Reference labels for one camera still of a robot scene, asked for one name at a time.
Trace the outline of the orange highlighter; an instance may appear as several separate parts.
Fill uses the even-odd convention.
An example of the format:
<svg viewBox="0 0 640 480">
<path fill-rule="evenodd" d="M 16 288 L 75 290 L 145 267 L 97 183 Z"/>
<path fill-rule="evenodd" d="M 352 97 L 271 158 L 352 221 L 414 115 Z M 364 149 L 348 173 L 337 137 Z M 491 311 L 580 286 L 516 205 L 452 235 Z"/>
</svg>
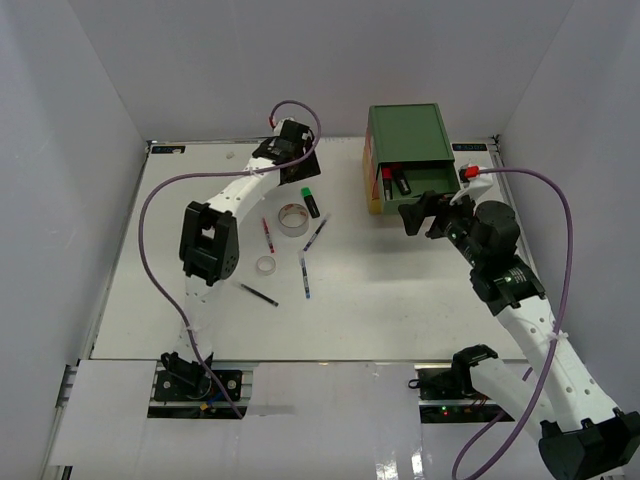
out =
<svg viewBox="0 0 640 480">
<path fill-rule="evenodd" d="M 412 193 L 412 190 L 406 178 L 402 165 L 399 163 L 393 164 L 391 166 L 391 173 L 400 194 L 402 196 L 410 195 Z"/>
</svg>

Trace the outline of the green drawer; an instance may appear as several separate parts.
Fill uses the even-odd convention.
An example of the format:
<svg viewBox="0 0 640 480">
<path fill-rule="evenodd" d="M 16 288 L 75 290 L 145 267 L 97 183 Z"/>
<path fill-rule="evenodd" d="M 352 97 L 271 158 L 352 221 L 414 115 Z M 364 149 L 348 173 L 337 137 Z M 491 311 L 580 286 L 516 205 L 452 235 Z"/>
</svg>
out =
<svg viewBox="0 0 640 480">
<path fill-rule="evenodd" d="M 381 168 L 389 167 L 391 169 L 391 166 L 396 163 L 402 165 L 412 193 L 408 196 L 402 196 L 393 180 L 393 199 L 386 201 L 383 193 Z M 381 163 L 377 168 L 376 187 L 379 193 L 380 213 L 396 215 L 399 205 L 416 202 L 424 192 L 433 191 L 441 195 L 456 193 L 459 190 L 459 180 L 455 163 L 450 160 L 387 162 Z"/>
</svg>

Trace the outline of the pink highlighter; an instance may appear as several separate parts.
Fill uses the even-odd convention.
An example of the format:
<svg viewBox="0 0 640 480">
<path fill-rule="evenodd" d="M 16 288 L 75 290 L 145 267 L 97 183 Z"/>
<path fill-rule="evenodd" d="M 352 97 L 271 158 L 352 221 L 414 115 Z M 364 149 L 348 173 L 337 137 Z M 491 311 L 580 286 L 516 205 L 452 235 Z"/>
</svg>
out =
<svg viewBox="0 0 640 480">
<path fill-rule="evenodd" d="M 384 199 L 386 201 L 391 201 L 393 199 L 393 186 L 392 186 L 393 177 L 392 177 L 391 169 L 389 167 L 382 167 L 381 175 L 382 175 Z"/>
</svg>

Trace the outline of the green highlighter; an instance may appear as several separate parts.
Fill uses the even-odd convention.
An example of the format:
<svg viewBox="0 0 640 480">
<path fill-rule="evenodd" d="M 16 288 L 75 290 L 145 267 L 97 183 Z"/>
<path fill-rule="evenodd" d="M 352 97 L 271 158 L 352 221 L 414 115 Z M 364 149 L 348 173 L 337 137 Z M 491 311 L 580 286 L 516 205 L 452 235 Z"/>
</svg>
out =
<svg viewBox="0 0 640 480">
<path fill-rule="evenodd" d="M 320 217 L 320 210 L 318 208 L 318 205 L 315 201 L 315 198 L 313 196 L 313 193 L 311 191 L 311 189 L 309 187 L 303 187 L 301 189 L 301 195 L 303 198 L 303 201 L 307 207 L 307 210 L 310 214 L 310 216 L 313 219 L 317 219 Z"/>
</svg>

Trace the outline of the purple pen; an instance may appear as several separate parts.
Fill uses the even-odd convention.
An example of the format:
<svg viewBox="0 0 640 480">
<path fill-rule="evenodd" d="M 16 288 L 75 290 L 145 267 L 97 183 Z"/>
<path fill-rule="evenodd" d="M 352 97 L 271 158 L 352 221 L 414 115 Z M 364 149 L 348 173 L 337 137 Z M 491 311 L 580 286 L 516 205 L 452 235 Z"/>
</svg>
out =
<svg viewBox="0 0 640 480">
<path fill-rule="evenodd" d="M 321 222 L 319 223 L 319 225 L 317 226 L 317 228 L 314 230 L 314 232 L 312 233 L 311 237 L 308 239 L 308 241 L 306 242 L 305 246 L 303 247 L 303 252 L 307 252 L 311 246 L 313 245 L 313 243 L 317 240 L 318 236 L 320 235 L 320 233 L 322 232 L 322 230 L 325 228 L 325 226 L 327 225 L 329 219 L 331 218 L 331 213 L 328 213 L 325 215 L 325 217 L 321 220 Z"/>
</svg>

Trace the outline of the red pen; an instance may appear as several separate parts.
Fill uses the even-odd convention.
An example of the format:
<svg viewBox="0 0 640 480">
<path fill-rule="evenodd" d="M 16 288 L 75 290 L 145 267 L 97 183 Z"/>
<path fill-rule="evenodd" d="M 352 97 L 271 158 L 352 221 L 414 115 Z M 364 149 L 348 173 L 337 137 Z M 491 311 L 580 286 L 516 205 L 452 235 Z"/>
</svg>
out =
<svg viewBox="0 0 640 480">
<path fill-rule="evenodd" d="M 271 254 L 275 254 L 275 246 L 274 246 L 274 243 L 273 243 L 273 240 L 272 240 L 272 236 L 271 236 L 271 232 L 270 232 L 270 228 L 269 228 L 268 222 L 267 222 L 265 217 L 261 218 L 261 223 L 262 223 L 262 228 L 263 228 L 263 232 L 264 232 L 264 235 L 265 235 L 265 238 L 266 238 L 266 242 L 267 242 L 269 251 L 270 251 Z"/>
</svg>

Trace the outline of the blue pen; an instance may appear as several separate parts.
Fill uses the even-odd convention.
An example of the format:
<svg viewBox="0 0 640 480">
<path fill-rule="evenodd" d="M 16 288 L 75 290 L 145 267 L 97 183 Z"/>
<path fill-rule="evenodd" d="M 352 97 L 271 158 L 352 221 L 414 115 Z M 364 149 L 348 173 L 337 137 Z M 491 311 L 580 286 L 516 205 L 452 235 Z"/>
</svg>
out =
<svg viewBox="0 0 640 480">
<path fill-rule="evenodd" d="M 307 273 L 306 261 L 305 261 L 303 250 L 298 251 L 298 262 L 302 272 L 302 281 L 303 281 L 303 287 L 305 292 L 305 298 L 310 299 L 311 298 L 310 287 L 308 282 L 308 273 Z"/>
</svg>

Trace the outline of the black pen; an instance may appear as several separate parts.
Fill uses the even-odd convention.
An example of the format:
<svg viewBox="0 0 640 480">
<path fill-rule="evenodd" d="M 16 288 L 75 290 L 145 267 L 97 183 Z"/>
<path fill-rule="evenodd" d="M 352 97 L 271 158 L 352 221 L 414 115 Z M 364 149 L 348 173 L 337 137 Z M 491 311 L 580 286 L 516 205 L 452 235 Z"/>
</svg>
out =
<svg viewBox="0 0 640 480">
<path fill-rule="evenodd" d="M 266 294 L 256 290 L 255 288 L 250 287 L 249 285 L 246 285 L 244 283 L 239 283 L 239 287 L 241 289 L 243 289 L 244 291 L 254 295 L 255 297 L 257 297 L 257 298 L 269 303 L 270 305 L 272 305 L 272 306 L 274 306 L 276 308 L 279 306 L 279 302 L 278 301 L 276 301 L 275 299 L 267 296 Z"/>
</svg>

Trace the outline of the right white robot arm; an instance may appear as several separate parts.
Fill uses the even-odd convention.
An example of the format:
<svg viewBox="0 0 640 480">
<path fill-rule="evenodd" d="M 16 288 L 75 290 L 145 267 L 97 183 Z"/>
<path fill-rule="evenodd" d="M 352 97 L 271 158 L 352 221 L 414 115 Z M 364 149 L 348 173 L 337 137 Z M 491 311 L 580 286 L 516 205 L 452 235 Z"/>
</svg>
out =
<svg viewBox="0 0 640 480">
<path fill-rule="evenodd" d="M 623 412 L 599 387 L 571 346 L 544 287 L 516 252 L 520 227 L 499 201 L 424 193 L 398 208 L 405 231 L 418 234 L 425 219 L 430 239 L 445 238 L 470 264 L 470 281 L 520 347 L 541 387 L 509 370 L 479 344 L 454 354 L 446 374 L 461 397 L 483 394 L 522 421 L 556 479 L 591 479 L 626 465 L 639 447 L 639 415 Z"/>
</svg>

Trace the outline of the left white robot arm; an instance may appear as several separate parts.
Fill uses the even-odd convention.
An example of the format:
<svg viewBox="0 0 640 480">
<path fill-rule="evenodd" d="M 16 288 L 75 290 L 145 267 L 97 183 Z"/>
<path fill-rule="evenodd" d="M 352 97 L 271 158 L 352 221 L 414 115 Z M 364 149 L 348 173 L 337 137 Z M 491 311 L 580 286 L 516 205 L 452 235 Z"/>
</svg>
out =
<svg viewBox="0 0 640 480">
<path fill-rule="evenodd" d="M 273 135 L 252 152 L 248 164 L 218 194 L 188 204 L 178 255 L 187 280 L 185 301 L 177 307 L 183 322 L 178 345 L 161 355 L 161 363 L 181 394 L 200 399 L 221 392 L 211 377 L 213 348 L 204 337 L 210 321 L 195 312 L 197 303 L 219 290 L 239 260 L 239 225 L 275 188 L 320 173 L 312 129 L 291 118 L 273 125 Z"/>
</svg>

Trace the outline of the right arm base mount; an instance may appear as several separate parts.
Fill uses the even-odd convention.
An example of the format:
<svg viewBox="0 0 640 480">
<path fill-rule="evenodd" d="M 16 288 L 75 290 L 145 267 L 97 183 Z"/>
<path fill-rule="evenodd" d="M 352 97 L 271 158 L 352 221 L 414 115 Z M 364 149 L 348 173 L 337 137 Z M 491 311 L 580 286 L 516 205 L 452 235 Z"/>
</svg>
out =
<svg viewBox="0 0 640 480">
<path fill-rule="evenodd" d="M 422 424 L 484 424 L 497 416 L 512 420 L 488 397 L 463 393 L 450 368 L 419 368 L 407 387 L 418 394 Z"/>
</svg>

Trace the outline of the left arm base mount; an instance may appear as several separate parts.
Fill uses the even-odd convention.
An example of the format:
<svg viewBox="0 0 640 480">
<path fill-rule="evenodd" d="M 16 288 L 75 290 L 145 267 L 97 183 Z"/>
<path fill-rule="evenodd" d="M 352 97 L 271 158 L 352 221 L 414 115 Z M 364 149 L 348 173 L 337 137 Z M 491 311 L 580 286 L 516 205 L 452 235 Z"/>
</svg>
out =
<svg viewBox="0 0 640 480">
<path fill-rule="evenodd" d="M 217 383 L 204 376 L 197 387 L 159 369 L 154 377 L 147 410 L 151 419 L 239 420 L 246 414 L 251 395 L 251 375 L 242 370 L 215 370 L 235 404 L 237 415 Z"/>
</svg>

